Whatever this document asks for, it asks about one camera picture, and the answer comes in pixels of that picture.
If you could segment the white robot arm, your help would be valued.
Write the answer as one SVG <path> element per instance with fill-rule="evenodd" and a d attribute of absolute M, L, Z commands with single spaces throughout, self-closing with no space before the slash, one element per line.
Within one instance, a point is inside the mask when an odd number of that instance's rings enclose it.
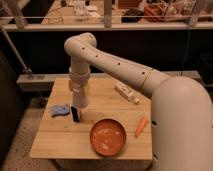
<path fill-rule="evenodd" d="M 91 33 L 68 38 L 64 49 L 71 57 L 76 108 L 88 105 L 89 67 L 94 66 L 151 100 L 155 171 L 213 171 L 213 102 L 199 82 L 100 51 Z"/>

